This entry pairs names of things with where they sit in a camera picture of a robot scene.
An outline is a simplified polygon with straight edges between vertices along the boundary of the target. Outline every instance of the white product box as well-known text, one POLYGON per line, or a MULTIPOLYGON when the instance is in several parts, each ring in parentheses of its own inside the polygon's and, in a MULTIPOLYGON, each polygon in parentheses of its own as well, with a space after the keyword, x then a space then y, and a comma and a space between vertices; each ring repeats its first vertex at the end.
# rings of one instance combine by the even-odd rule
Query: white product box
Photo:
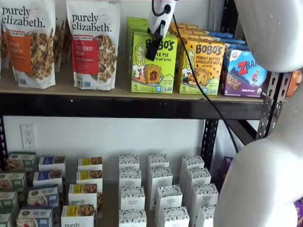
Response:
POLYGON ((120 210, 143 210, 145 195, 143 187, 131 187, 121 189, 120 210))
POLYGON ((185 194, 183 196, 184 205, 189 209, 191 202, 191 192, 196 182, 210 183, 212 176, 206 168, 194 167, 187 171, 185 194))
POLYGON ((78 171, 102 170, 102 157, 79 158, 78 171))
POLYGON ((77 184, 96 184, 98 192, 103 188, 102 170, 79 171, 77 172, 77 184))
POLYGON ((39 171, 62 170, 62 175, 65 177, 65 156, 41 157, 39 161, 39 171))
POLYGON ((188 227, 189 215, 185 207, 164 208, 159 227, 188 227))
POLYGON ((94 227, 93 205, 64 206, 61 215, 62 227, 94 227))
POLYGON ((216 205, 219 192, 213 183, 193 186, 192 201, 189 210, 191 227, 196 227, 198 212, 201 207, 216 205))
POLYGON ((146 227, 147 218, 144 210, 120 210, 119 227, 146 227))
POLYGON ((122 168, 140 168, 139 155, 120 155, 119 156, 119 169, 122 168))
POLYGON ((182 158, 179 185, 183 193, 185 192, 187 170, 194 167, 204 167, 204 161, 201 156, 187 156, 182 158))
POLYGON ((151 168, 147 185, 147 209, 153 210, 156 206, 157 188, 163 186, 171 186, 171 184, 172 173, 169 167, 151 168))
POLYGON ((164 208, 180 207, 182 204, 182 192, 179 185, 157 188, 155 226, 159 226, 160 214, 164 208))
POLYGON ((213 227, 214 226, 214 210, 215 205, 202 207, 199 211, 196 226, 213 227))

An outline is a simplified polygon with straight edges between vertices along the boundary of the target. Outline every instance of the orange label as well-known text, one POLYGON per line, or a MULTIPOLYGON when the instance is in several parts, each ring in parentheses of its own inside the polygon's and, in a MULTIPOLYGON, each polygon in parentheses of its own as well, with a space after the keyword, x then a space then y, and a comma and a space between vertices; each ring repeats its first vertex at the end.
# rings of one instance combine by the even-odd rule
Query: orange label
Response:
POLYGON ((18 71, 31 73, 30 37, 22 31, 8 30, 4 33, 11 65, 18 71))

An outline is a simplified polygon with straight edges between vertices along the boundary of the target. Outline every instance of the purely elizabeth granola bag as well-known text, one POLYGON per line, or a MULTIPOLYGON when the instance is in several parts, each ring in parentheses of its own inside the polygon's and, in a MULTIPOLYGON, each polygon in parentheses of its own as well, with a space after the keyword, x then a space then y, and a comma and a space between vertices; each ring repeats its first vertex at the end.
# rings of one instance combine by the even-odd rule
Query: purely elizabeth granola bag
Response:
POLYGON ((67 0, 66 3, 75 87, 115 88, 120 4, 100 0, 67 0))
POLYGON ((15 79, 21 87, 55 85, 54 0, 0 0, 1 21, 15 79))

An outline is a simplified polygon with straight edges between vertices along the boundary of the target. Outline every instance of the electrical outlet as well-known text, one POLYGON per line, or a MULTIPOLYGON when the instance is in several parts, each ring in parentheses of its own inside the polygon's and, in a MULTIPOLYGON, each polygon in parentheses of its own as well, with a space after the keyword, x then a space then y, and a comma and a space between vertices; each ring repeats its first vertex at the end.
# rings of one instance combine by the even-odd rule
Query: electrical outlet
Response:
POLYGON ((36 149, 35 125, 21 124, 20 127, 21 127, 23 149, 35 150, 36 149))

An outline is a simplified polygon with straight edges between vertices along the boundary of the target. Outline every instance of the shelf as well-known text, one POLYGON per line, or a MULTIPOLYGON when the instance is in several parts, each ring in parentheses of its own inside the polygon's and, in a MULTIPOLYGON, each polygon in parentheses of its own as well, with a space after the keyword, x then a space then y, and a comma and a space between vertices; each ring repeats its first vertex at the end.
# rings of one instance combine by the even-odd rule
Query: shelf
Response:
MULTIPOLYGON (((111 91, 80 90, 73 86, 71 64, 56 74, 56 86, 45 90, 19 87, 12 70, 1 72, 1 115, 220 119, 200 95, 131 93, 130 81, 117 74, 111 91)), ((210 96, 226 119, 258 120, 263 100, 210 96)))

